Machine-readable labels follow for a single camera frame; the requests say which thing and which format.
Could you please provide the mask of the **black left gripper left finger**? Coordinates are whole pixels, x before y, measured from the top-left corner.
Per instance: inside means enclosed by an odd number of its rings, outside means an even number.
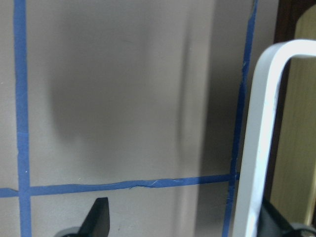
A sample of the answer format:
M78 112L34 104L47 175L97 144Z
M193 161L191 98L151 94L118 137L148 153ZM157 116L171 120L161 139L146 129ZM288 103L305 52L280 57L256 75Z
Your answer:
M109 235L109 200L97 198L76 237L107 237Z

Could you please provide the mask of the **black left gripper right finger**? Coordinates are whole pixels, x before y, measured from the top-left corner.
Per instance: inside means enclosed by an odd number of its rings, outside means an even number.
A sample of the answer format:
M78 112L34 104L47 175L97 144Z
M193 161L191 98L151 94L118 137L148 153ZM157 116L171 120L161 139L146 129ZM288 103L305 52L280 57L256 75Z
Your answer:
M295 237L296 231L290 223L263 198L257 227L258 237Z

